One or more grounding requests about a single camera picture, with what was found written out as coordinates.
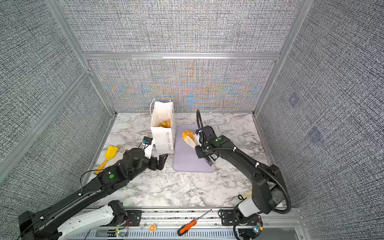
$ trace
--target metal rail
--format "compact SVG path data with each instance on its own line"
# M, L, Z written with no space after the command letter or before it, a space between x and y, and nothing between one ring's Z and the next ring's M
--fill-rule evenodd
M289 35L287 36L287 39L285 41L285 44L283 46L283 49L281 51L281 58L276 63L276 65L273 67L271 75L269 76L268 80L266 81L263 90L261 92L261 95L259 99L257 99L254 115L257 116L263 107L269 92L271 91L271 88L281 70L281 68L284 65L284 62L288 56L289 51L291 50L291 47L293 45L293 42L295 41L297 34L299 33L299 30L301 26L303 25L304 19L306 18L311 6L313 4L313 0L303 0L300 9L296 15L295 22L291 28L291 31Z
M23 158L24 154L37 140L40 134L48 126L48 124L55 118L60 109L64 106L67 100L75 93L76 89L83 83L84 79L89 75L89 71L83 70L80 75L67 87L62 95L55 101L55 103L40 117L40 119L33 125L27 134L16 144L12 151L0 162L0 184L12 171L12 169Z
M64 35L67 37L68 42L70 43L71 47L73 48L77 58L79 59L80 63L84 67L84 69L91 71L91 82L94 86L96 92L100 96L102 102L104 103L105 107L108 109L111 116L114 116L116 111L113 107L113 104L107 95L107 92L101 85L101 82L97 78L97 75L91 69L88 62L84 58L82 47L76 37L76 35L73 33L71 26L69 25L67 18L64 15L63 10L61 9L60 5L56 0L45 0L48 8L51 10L51 13L55 17L57 23L59 24L61 30L63 31Z
M274 60L280 59L279 53L125 53L125 52L83 52L85 59L241 59Z
M123 239L177 239L180 238L176 234L176 229L189 222L191 219L201 216L202 213L212 209L189 231L188 235L183 236L187 239L234 239L233 226L222 226L220 216L217 212L220 209L233 210L233 208L208 208L208 207L138 207L126 208L126 210L141 210L140 225L138 227L129 227L128 235ZM95 210L95 208L84 209L81 213ZM269 214L261 214L264 228L283 228L292 229L299 240L310 240L308 229L301 217L300 210L292 208L288 214L278 214L271 212ZM157 230L154 233L149 232L149 226L156 224ZM237 229L249 228L250 226L239 225ZM75 239L106 239L108 229L122 229L121 226L97 227L89 232L83 232L75 237Z

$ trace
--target screwdriver shaft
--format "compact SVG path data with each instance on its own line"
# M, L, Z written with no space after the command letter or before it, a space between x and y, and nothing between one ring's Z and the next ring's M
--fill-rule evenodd
M196 221L199 220L200 218L204 217L204 216L205 216L207 213L209 213L210 211L212 211L212 209L209 210L209 211L207 211L206 213L204 213L201 217L199 217L198 219L196 219Z

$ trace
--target small orange label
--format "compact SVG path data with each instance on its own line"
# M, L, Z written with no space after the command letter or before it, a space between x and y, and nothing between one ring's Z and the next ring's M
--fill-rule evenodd
M149 226L149 231L152 233L154 231L156 231L156 225L155 224L152 224L151 226Z

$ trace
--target yellow spatula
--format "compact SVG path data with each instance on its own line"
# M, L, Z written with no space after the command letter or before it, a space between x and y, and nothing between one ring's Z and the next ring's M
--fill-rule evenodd
M97 171L93 172L93 174L98 174L99 172L101 172L101 170L104 169L107 162L115 157L118 150L119 150L118 147L109 146L107 152L105 153L105 161L97 168Z

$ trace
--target cable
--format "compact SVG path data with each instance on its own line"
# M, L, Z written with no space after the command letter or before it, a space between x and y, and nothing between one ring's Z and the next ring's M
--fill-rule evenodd
M245 222L245 221L247 221L247 220L250 220L251 218L257 217L260 213L262 213L262 212L258 212L258 213L252 214L252 215L250 215L249 217L247 217L247 218L245 218L245 219L243 219L243 220L241 220L241 221L239 221L239 222L237 222L237 223L235 223L235 224L233 225L233 233L235 234L235 237L236 237L237 240L241 240L241 239L240 239L240 238L238 237L238 235L237 235L237 232L236 232L236 226L239 225L239 224L242 223L242 222Z
M97 169L95 169L95 170L89 170L89 171L86 171L86 172L84 172L82 175L81 175L81 177L80 177L80 189L81 189L81 192L80 192L80 196L81 196L81 194L83 193L83 184L81 183L81 179L83 178L83 176L84 176L84 174L86 174L87 172L93 172L93 171L100 171L100 172L102 172L102 171L104 171L105 170L105 168L104 169L101 169L101 170L97 170Z
M23 235L23 233L25 233L25 231L28 230L28 228L30 228L33 224L37 223L40 219L36 220L35 222L33 222L31 225L29 225L27 228L24 229L24 231L22 231L19 235L19 237L16 239L16 240L19 240L19 238Z
M139 150L132 151L132 152L139 152L139 151L141 151L141 150L145 150L145 149L149 146L148 144L144 144L144 145L147 145L147 146L144 147L144 148L140 148Z
M203 121L201 119L201 115L200 115L200 110L197 109L196 111L196 120L197 120L197 127L199 128L199 142L201 144L201 147L203 148L203 150L205 149L204 147L204 142L205 142L205 139L204 139L204 134L203 134Z
M234 153L237 153L238 155L246 158L252 164L258 163L258 161L254 160L253 158L251 158L247 154L245 154L245 153L243 153L237 149L233 150L232 148L228 148L228 147L215 147L215 148L207 149L207 151L217 151L217 150L231 150L231 151L234 151ZM278 186L278 188L283 192L283 195L285 197L285 201L287 204L286 209L284 209L284 210L272 209L272 211L280 213L280 214L287 214L288 212L290 212L291 199L288 195L287 190L283 187L283 185L279 181L276 180L276 178L269 171L267 171L266 169L264 169L263 167L260 167L260 166L258 167L258 169L260 169L262 172L264 172L266 175L268 175L268 177L272 180L272 182L274 182Z
M264 169L262 167L258 167L258 169L260 169L265 174L267 174L269 176L269 178L272 179L272 181L280 188L280 190L284 194L285 201L287 203L286 209L284 209L284 210L272 209L272 211L280 213L280 214L287 214L291 210L291 199L289 198L287 190L283 187L283 185L281 185L281 183L279 181L276 180L276 178L271 173L269 173L269 171L267 171L266 169Z
M87 235L85 235L85 238L84 238L84 240L86 240L86 239L87 239L87 237L88 237L88 234L90 233L90 231L91 231L91 229L88 231Z
M130 220L130 218L128 218L127 219L127 222L126 222L126 224L127 224L127 231L125 232L125 237L127 236L127 234L128 234L128 225L129 225L129 220Z

